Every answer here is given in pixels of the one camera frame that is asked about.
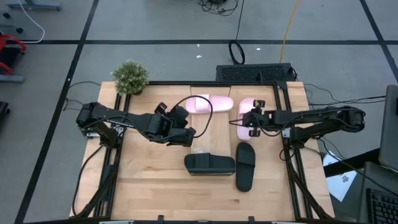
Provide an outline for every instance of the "keyboard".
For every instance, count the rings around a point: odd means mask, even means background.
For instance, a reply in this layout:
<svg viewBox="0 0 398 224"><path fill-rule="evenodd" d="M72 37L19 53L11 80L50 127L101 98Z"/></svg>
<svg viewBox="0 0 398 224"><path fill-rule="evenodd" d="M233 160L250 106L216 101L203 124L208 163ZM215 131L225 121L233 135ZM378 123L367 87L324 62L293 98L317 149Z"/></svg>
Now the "keyboard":
<svg viewBox="0 0 398 224"><path fill-rule="evenodd" d="M255 64L255 65L218 65L216 81L219 82L255 82L259 75L263 82L287 81L294 82L293 73L289 72L290 63Z"/></svg>
<svg viewBox="0 0 398 224"><path fill-rule="evenodd" d="M380 190L366 189L369 221L376 224L398 224L398 198Z"/></svg>

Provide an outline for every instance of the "concrete floor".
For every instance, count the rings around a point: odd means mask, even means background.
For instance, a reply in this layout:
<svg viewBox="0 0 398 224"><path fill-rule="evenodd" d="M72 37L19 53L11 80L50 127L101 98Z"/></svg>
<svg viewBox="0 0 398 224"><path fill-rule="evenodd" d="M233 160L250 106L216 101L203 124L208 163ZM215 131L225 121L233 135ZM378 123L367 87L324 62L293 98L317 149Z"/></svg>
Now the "concrete floor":
<svg viewBox="0 0 398 224"><path fill-rule="evenodd" d="M25 76L25 83L0 83L0 101L10 103L12 110L0 129L2 223L15 220L93 2L65 0L60 12L28 11L46 30L46 41L28 45L16 68L16 73ZM294 3L294 0L247 0L238 39L283 39ZM398 40L395 22L398 2L367 0L366 3L384 40ZM235 39L241 4L242 0L231 16L223 17L203 12L195 0L99 0L86 39L209 40L208 43ZM40 29L23 12L9 10L3 1L0 11L12 16L11 20L0 18L0 24L14 24L25 30L21 35L13 30L3 32L24 40L40 37ZM287 45L284 62L292 64L301 81L327 88L337 99L383 95L388 84L397 83L386 60L386 51L377 42L363 45L343 42L377 40L360 0L301 0L288 39L324 40L323 44ZM341 40L341 44L328 40ZM245 44L246 63L276 63L280 48L277 44ZM388 45L387 49L398 60L398 45ZM143 63L150 70L150 80L214 80L217 65L232 64L226 44L91 43L83 47L72 83L111 80L109 73L126 59ZM328 93L310 86L308 89L313 91L312 103L331 102ZM97 86L84 84L71 88L68 97L90 102L97 99L98 92ZM328 135L345 157L379 147L383 103L356 106L367 113L365 130ZM69 216L86 144L76 128L76 115L77 111L69 110L59 118L25 222ZM360 186L361 178L357 176L343 203L333 200L337 214L356 217Z"/></svg>

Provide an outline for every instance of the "pink slipper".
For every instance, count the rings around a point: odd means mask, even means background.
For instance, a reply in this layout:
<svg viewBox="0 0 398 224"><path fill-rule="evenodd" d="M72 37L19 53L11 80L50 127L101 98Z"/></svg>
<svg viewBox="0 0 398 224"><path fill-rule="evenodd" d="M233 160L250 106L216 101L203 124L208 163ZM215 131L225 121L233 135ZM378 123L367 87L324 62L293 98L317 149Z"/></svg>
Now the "pink slipper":
<svg viewBox="0 0 398 224"><path fill-rule="evenodd" d="M245 113L249 112L251 109L254 108L253 101L254 98L246 98L242 100L242 102L239 104L238 119L242 119ZM249 136L250 130L253 130L253 128L238 126L238 139L242 141L250 140L251 138Z"/></svg>
<svg viewBox="0 0 398 224"><path fill-rule="evenodd" d="M208 99L213 105L213 112L225 112L230 111L234 106L232 98L227 96L210 96L209 94L199 95ZM199 97L189 98L187 100L186 109L191 114L203 114L210 113L210 104Z"/></svg>

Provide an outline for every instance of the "potted plant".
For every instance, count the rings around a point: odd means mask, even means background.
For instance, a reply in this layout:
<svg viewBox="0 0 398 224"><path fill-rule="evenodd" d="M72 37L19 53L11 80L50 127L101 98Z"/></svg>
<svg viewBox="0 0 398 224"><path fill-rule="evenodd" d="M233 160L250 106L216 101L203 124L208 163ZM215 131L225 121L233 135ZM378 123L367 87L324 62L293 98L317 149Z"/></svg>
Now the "potted plant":
<svg viewBox="0 0 398 224"><path fill-rule="evenodd" d="M133 60L118 65L111 74L116 81L116 90L119 94L140 95L149 83L149 72Z"/></svg>

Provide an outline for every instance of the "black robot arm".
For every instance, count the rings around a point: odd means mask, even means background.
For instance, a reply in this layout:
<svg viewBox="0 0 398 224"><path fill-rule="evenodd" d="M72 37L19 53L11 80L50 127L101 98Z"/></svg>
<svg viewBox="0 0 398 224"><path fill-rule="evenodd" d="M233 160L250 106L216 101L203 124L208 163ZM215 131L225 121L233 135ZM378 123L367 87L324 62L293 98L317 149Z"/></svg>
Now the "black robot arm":
<svg viewBox="0 0 398 224"><path fill-rule="evenodd" d="M309 138L322 137L335 131L356 133L364 129L365 112L352 106L327 107L319 110L289 112L282 110L265 111L265 101L254 101L255 106L243 115L242 125L254 128L252 137L260 136L261 131L281 131L292 147L300 149ZM316 123L307 128L294 127L295 124Z"/></svg>
<svg viewBox="0 0 398 224"><path fill-rule="evenodd" d="M104 121L116 124L124 128L134 128L149 141L167 143L190 147L193 128L185 128L188 121L185 120L189 113L181 106L175 106L170 112L166 112L164 103L156 107L155 113L132 114L107 108L100 103L93 102L83 105L76 123L83 135L97 133L100 136L100 144L105 147L115 148L120 144L119 133L114 128L109 128Z"/></svg>

